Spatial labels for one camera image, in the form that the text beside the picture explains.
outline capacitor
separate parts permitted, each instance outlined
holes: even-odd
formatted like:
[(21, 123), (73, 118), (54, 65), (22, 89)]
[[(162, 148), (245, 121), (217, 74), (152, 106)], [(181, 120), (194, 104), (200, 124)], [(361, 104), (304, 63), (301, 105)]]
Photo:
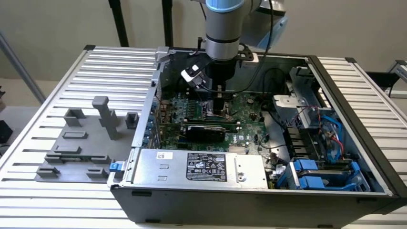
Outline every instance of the capacitor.
[(252, 98), (248, 98), (245, 102), (248, 105), (252, 105), (255, 103), (255, 100)]
[(152, 121), (153, 121), (153, 115), (149, 114), (149, 115), (148, 115), (148, 122), (152, 122)]
[(152, 122), (146, 122), (146, 126), (145, 126), (145, 129), (152, 129)]
[(157, 102), (152, 102), (152, 104), (150, 104), (150, 111), (154, 112), (156, 108), (157, 108)]
[(142, 146), (146, 146), (149, 139), (146, 137), (142, 138)]
[(145, 130), (145, 131), (144, 131), (144, 137), (149, 137), (149, 135), (150, 135), (150, 131), (149, 131), (149, 130)]
[(255, 120), (256, 120), (256, 117), (257, 117), (257, 114), (256, 114), (256, 113), (249, 113), (249, 114), (248, 114), (248, 117), (249, 117), (249, 119), (251, 119), (252, 121), (255, 121)]

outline black metal pole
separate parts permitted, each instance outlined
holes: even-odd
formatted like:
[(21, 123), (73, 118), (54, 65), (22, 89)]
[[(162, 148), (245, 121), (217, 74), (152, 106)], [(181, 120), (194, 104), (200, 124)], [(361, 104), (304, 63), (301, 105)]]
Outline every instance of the black metal pole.
[(161, 0), (165, 46), (173, 47), (172, 0)]
[(109, 7), (110, 7), (112, 13), (113, 13), (120, 46), (128, 47), (128, 39), (126, 39), (126, 33), (125, 33), (125, 25), (124, 25), (122, 13), (121, 13), (120, 0), (108, 0), (108, 4), (109, 4)]

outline motherboard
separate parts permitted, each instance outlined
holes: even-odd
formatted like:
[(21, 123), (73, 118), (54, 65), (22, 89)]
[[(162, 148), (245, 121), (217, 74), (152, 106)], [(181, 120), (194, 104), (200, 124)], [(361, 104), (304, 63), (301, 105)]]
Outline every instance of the motherboard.
[[(164, 94), (161, 100), (161, 149), (184, 149), (194, 151), (233, 152), (239, 154), (268, 154), (259, 145), (267, 133), (261, 103), (256, 101), (256, 94), (243, 93), (229, 99), (224, 105), (224, 112), (213, 114), (211, 100), (188, 95)], [(215, 127), (225, 130), (216, 139), (205, 141), (189, 140), (186, 129), (194, 127)]]

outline green circuit board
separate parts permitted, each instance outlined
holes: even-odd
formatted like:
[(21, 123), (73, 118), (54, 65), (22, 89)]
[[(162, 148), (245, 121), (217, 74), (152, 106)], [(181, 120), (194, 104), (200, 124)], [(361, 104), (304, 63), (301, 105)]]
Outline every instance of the green circuit board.
[[(207, 101), (189, 100), (181, 95), (164, 99), (169, 104), (165, 112), (170, 114), (170, 122), (161, 124), (161, 149), (228, 152), (231, 146), (237, 146), (240, 152), (247, 154), (263, 151), (253, 141), (255, 135), (259, 139), (265, 135), (264, 122), (260, 120), (260, 103), (255, 102), (255, 95), (239, 94), (229, 100), (225, 104), (228, 112), (221, 117), (208, 114)], [(182, 129), (189, 125), (225, 128), (224, 141), (209, 144), (189, 143), (182, 135)]]

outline metal frame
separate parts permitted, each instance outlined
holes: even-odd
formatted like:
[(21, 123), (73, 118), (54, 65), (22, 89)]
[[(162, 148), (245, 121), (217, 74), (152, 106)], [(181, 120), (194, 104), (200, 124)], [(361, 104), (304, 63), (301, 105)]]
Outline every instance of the metal frame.
[(120, 46), (128, 47), (128, 39), (126, 39), (120, 0), (108, 0), (108, 5), (109, 5), (109, 8), (112, 9), (112, 13), (113, 13), (113, 19), (114, 19), (114, 24), (116, 24), (116, 31), (117, 31)]
[[(357, 122), (356, 131), (360, 137), (371, 136), (364, 148), (371, 150), (372, 162), (375, 164), (383, 162), (379, 166), (384, 171), (384, 177), (391, 180), (393, 187), (389, 186), (389, 188), (392, 192), (405, 197), (407, 187), (401, 166), (404, 165), (401, 152), (407, 149), (407, 146), (403, 145), (404, 139), (407, 139), (405, 115), (375, 85), (357, 63), (349, 63), (344, 58), (336, 58), (336, 66), (332, 66), (332, 63), (327, 62), (327, 58), (320, 57), (319, 59), (339, 88), (336, 94), (340, 94), (348, 101), (349, 107), (345, 114), (352, 114), (352, 122)], [(337, 70), (339, 63), (351, 69)], [(352, 82), (352, 90), (343, 87), (345, 82)]]
[(16, 69), (22, 81), (25, 82), (28, 88), (30, 89), (30, 92), (33, 93), (33, 96), (38, 100), (40, 104), (44, 103), (45, 101), (45, 96), (44, 93), (37, 85), (37, 83), (33, 81), (32, 77), (29, 76), (14, 52), (13, 49), (10, 48), (5, 37), (0, 31), (0, 49), (4, 52), (5, 57), (8, 58), (13, 68)]
[(407, 62), (405, 61), (395, 61), (391, 66), (389, 73), (396, 73), (404, 82), (407, 82)]
[[(130, 167), (126, 167), (129, 171), (126, 172), (125, 179), (121, 183), (112, 185), (110, 191), (114, 198), (117, 199), (121, 208), (128, 213), (128, 217), (134, 222), (160, 222), (160, 223), (178, 223), (176, 220), (178, 215), (182, 215), (182, 222), (189, 224), (216, 224), (216, 225), (249, 225), (249, 226), (267, 226), (269, 224), (287, 227), (320, 227), (323, 225), (331, 225), (335, 228), (343, 227), (347, 223), (345, 221), (352, 221), (353, 217), (359, 218), (368, 212), (377, 213), (389, 213), (391, 210), (397, 209), (401, 205), (405, 204), (405, 185), (399, 179), (393, 168), (389, 163), (384, 160), (376, 160), (379, 157), (384, 157), (379, 147), (376, 146), (373, 139), (369, 135), (361, 134), (365, 130), (363, 123), (360, 122), (347, 100), (344, 99), (337, 86), (335, 85), (324, 66), (321, 65), (316, 56), (303, 55), (305, 58), (308, 66), (315, 74), (315, 77), (323, 87), (325, 94), (328, 94), (328, 99), (335, 105), (335, 110), (339, 113), (340, 119), (343, 120), (345, 127), (349, 132), (352, 139), (356, 139), (356, 146), (360, 150), (361, 155), (364, 156), (365, 162), (372, 168), (372, 174), (384, 188), (384, 193), (355, 193), (355, 192), (327, 192), (327, 191), (301, 191), (301, 190), (256, 190), (256, 189), (237, 189), (237, 188), (205, 188), (205, 187), (172, 187), (172, 186), (157, 186), (157, 185), (138, 185), (132, 184), (132, 176), (136, 172), (136, 162), (138, 158), (137, 149), (130, 155), (129, 160), (132, 161)], [(344, 67), (347, 70), (352, 70), (351, 66)], [(245, 202), (240, 203), (241, 208), (248, 209), (252, 213), (251, 219), (239, 218), (233, 222), (227, 221), (228, 215), (239, 214), (237, 206), (231, 204), (236, 195), (244, 192)], [(329, 208), (312, 208), (308, 212), (304, 212), (303, 209), (296, 208), (291, 209), (291, 217), (304, 219), (292, 222), (285, 219), (287, 216), (280, 215), (281, 212), (288, 211), (283, 210), (287, 205), (283, 202), (287, 202), (288, 199), (297, 198), (297, 201), (305, 206), (312, 206), (315, 198), (324, 198), (324, 202), (335, 200), (335, 205), (332, 204), (332, 209)], [(280, 209), (269, 206), (267, 211), (259, 210), (253, 206), (256, 204), (256, 198), (261, 199), (265, 203), (269, 203), (272, 206), (279, 206)], [(365, 203), (364, 199), (373, 198), (376, 200), (375, 204)], [(211, 200), (215, 199), (216, 203), (213, 206), (220, 210), (220, 215), (213, 215), (211, 220), (201, 219), (201, 211), (197, 213), (190, 212), (185, 205), (178, 205), (181, 203), (196, 202), (197, 206), (207, 206), (207, 203), (211, 203)], [(352, 209), (353, 212), (351, 215), (343, 215), (341, 219), (337, 219), (335, 212), (340, 208)], [(312, 216), (321, 214), (320, 209), (324, 209), (327, 217), (319, 219), (317, 223), (312, 220)], [(275, 221), (276, 218), (267, 217), (264, 214), (277, 216), (279, 222)]]
[[(114, 50), (121, 51), (120, 56), (122, 56), (122, 58), (114, 57), (113, 60), (122, 61), (142, 57), (137, 52), (154, 53), (154, 50), (152, 49), (114, 48)], [(132, 105), (132, 101), (137, 100), (137, 94), (125, 89), (125, 87), (129, 87), (128, 81), (136, 80), (138, 76), (129, 72), (116, 71), (116, 73), (121, 75), (116, 75), (114, 77), (108, 75), (100, 75), (102, 77), (93, 75), (93, 79), (98, 80), (86, 82), (86, 91), (82, 91), (81, 96), (76, 95), (80, 91), (69, 90), (74, 74), (89, 56), (89, 53), (89, 51), (84, 51), (80, 54), (78, 59), (56, 86), (54, 91), (24, 128), (21, 135), (17, 137), (5, 156), (0, 159), (0, 224), (2, 227), (12, 228), (174, 228), (177, 227), (176, 225), (161, 224), (157, 226), (156, 224), (134, 224), (129, 221), (106, 186), (102, 184), (33, 182), (33, 177), (36, 175), (34, 171), (37, 165), (42, 163), (44, 152), (48, 147), (52, 147), (60, 129), (65, 124), (60, 117), (66, 111), (66, 105), (60, 103), (61, 101), (69, 100), (70, 105), (84, 106), (82, 99), (86, 100), (89, 94), (105, 93), (114, 97), (110, 102), (114, 102), (112, 107), (118, 110), (117, 115), (124, 115), (126, 111), (136, 111), (136, 106)], [(98, 53), (97, 55), (112, 56), (117, 54), (105, 52), (102, 54)], [(98, 56), (98, 58), (101, 60), (112, 61), (110, 57)], [(114, 85), (116, 88), (113, 90), (102, 88), (108, 86), (108, 83)], [(84, 112), (86, 115), (94, 115), (97, 111), (92, 108), (85, 108)], [(32, 139), (36, 136), (49, 140)], [(399, 157), (403, 157), (403, 155), (404, 154), (395, 154), (395, 156)], [(400, 208), (389, 215), (367, 215), (352, 224), (344, 226), (344, 228), (401, 229), (407, 225), (405, 215), (407, 207)], [(184, 227), (212, 228), (213, 226), (184, 225)]]
[(161, 0), (165, 46), (173, 47), (172, 0)]

